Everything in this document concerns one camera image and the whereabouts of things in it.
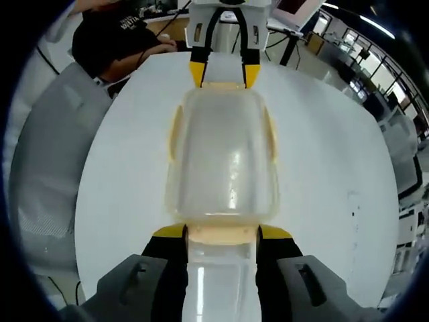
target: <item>round white table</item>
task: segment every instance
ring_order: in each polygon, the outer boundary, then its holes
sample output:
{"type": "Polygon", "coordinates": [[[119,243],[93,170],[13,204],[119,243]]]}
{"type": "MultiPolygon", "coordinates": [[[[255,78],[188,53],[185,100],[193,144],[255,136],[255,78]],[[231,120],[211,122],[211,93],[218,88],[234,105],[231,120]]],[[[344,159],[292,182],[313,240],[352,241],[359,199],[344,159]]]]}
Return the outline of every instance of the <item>round white table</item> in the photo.
{"type": "MultiPolygon", "coordinates": [[[[75,221],[87,298],[99,278],[174,222],[164,202],[167,142],[174,112],[194,87],[189,58],[151,56],[115,99],[91,146],[75,221]]],[[[239,57],[212,53],[205,81],[242,83],[239,57]]],[[[304,254],[336,272],[360,305],[376,306],[393,264],[398,216],[377,123],[340,91],[282,66],[262,64],[253,89],[278,137],[280,207],[268,224],[289,231],[304,254]]]]}

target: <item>computer monitor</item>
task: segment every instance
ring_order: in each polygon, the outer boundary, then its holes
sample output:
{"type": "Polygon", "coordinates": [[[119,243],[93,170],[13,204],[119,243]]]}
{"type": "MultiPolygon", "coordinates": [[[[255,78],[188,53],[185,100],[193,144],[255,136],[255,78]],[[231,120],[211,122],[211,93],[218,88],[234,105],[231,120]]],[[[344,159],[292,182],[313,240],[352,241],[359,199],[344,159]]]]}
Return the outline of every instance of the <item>computer monitor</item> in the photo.
{"type": "Polygon", "coordinates": [[[326,0],[273,0],[272,17],[299,32],[326,0]]]}

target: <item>white chair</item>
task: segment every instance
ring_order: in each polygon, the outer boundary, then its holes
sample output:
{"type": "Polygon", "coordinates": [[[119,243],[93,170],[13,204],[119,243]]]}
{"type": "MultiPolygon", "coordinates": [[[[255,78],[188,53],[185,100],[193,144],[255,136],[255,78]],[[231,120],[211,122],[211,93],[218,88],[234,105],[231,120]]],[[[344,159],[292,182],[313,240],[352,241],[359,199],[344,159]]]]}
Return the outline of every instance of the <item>white chair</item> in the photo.
{"type": "Polygon", "coordinates": [[[77,192],[111,101],[73,63],[43,92],[25,122],[11,166],[9,219],[36,274],[77,274],[77,192]]]}

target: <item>plastic container lid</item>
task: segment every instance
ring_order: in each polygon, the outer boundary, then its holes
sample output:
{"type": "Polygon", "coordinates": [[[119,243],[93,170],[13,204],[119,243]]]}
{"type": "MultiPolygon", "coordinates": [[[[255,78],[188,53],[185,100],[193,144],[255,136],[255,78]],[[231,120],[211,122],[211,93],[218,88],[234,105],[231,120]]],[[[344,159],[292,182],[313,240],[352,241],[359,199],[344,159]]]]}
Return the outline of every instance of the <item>plastic container lid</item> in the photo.
{"type": "Polygon", "coordinates": [[[255,91],[191,90],[170,135],[168,209],[187,223],[260,223],[278,205],[275,156],[272,122],[255,91]]]}

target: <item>person's hand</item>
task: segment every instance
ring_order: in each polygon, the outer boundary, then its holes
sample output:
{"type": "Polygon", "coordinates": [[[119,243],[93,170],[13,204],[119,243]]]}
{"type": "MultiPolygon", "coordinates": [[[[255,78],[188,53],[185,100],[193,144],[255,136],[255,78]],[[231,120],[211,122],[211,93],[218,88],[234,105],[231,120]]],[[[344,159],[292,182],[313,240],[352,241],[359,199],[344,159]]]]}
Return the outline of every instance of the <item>person's hand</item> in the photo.
{"type": "Polygon", "coordinates": [[[171,46],[177,48],[177,43],[174,40],[171,40],[171,39],[163,37],[163,36],[158,37],[158,40],[165,45],[171,45],[171,46]]]}
{"type": "Polygon", "coordinates": [[[177,48],[172,45],[162,44],[150,48],[150,54],[162,54],[164,52],[177,52],[177,48]]]}

